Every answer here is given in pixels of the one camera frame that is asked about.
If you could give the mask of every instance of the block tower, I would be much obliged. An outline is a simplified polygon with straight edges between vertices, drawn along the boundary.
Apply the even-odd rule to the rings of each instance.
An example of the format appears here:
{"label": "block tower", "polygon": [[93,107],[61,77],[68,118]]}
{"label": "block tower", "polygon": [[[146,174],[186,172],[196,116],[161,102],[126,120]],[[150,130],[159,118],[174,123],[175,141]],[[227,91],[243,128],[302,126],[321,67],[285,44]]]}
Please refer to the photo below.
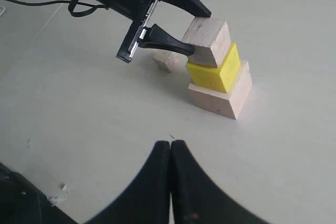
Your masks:
{"label": "block tower", "polygon": [[[196,17],[182,42],[195,46],[186,67],[193,80],[188,89],[197,106],[238,119],[252,80],[249,64],[240,59],[226,21]],[[159,67],[165,65],[165,70],[172,71],[177,57],[176,53],[158,53],[153,59]]]}

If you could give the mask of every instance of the wooden base block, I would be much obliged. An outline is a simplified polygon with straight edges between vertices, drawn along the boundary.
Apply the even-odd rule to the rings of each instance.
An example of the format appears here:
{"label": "wooden base block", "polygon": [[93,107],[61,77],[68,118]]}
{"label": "wooden base block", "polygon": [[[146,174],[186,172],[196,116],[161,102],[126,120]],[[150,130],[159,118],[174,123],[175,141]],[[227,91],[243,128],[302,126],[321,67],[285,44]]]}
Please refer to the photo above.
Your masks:
{"label": "wooden base block", "polygon": [[252,88],[250,68],[247,61],[242,61],[235,83],[229,93],[189,85],[189,91],[198,107],[210,112],[238,119],[245,100]]}
{"label": "wooden base block", "polygon": [[219,68],[209,68],[188,61],[186,67],[195,85],[228,93],[240,69],[240,58],[236,43],[232,43],[222,65]]}
{"label": "wooden base block", "polygon": [[231,46],[231,37],[225,20],[196,17],[182,42],[195,46],[195,53],[188,57],[189,62],[218,68]]}
{"label": "wooden base block", "polygon": [[180,57],[175,52],[165,51],[165,50],[158,50],[154,56],[153,60],[158,66],[158,68],[172,72],[178,62],[180,61]]}

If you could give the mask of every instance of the black cable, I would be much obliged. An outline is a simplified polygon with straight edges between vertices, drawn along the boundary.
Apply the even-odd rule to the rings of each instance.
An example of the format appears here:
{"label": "black cable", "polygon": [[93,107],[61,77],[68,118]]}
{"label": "black cable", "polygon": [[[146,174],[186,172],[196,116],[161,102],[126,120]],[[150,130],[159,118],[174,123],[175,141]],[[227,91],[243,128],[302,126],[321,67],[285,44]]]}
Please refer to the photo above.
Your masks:
{"label": "black cable", "polygon": [[[4,0],[4,1],[12,2],[18,5],[25,5],[25,6],[45,6],[45,5],[53,5],[53,4],[70,4],[71,3],[71,1],[68,1],[68,0],[55,0],[55,1],[41,2],[41,3],[28,3],[28,2],[18,1],[18,0]],[[106,5],[92,5],[92,4],[87,4],[83,2],[78,2],[77,4],[87,6],[87,7],[108,9]]]}

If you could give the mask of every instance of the small wooden block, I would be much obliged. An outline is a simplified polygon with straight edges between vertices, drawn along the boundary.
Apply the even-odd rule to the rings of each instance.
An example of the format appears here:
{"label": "small wooden block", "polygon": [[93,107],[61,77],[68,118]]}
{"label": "small wooden block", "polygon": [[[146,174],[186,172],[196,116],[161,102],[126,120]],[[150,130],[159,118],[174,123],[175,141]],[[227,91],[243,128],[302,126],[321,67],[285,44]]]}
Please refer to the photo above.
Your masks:
{"label": "small wooden block", "polygon": [[194,83],[200,87],[227,93],[232,88],[240,68],[236,43],[232,43],[222,65],[209,68],[188,62],[186,65]]}
{"label": "small wooden block", "polygon": [[229,93],[202,88],[192,83],[188,87],[198,107],[235,120],[238,119],[251,88],[252,79],[247,61],[241,63],[234,86]]}
{"label": "small wooden block", "polygon": [[217,68],[231,46],[231,37],[225,20],[196,17],[182,42],[195,46],[195,53],[188,57],[189,62]]}
{"label": "small wooden block", "polygon": [[180,58],[179,55],[175,52],[158,50],[154,54],[153,60],[158,68],[167,72],[172,72],[175,66],[178,64]]}

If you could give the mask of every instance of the gray floor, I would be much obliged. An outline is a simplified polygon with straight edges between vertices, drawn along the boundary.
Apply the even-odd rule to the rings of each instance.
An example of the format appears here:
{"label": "gray floor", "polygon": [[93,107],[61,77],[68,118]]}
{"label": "gray floor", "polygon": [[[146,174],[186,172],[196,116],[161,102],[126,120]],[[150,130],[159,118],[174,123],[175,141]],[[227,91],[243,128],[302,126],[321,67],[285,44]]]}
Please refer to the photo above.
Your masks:
{"label": "gray floor", "polygon": [[[193,105],[183,64],[162,73],[149,50],[129,65],[116,59],[130,23],[117,13],[77,19],[66,6],[0,2],[0,161],[47,196],[66,183],[59,207],[82,223],[171,134],[262,218],[334,223],[336,0],[202,1],[250,63],[254,88],[238,122]],[[152,21],[182,37],[192,17],[160,4]]]}

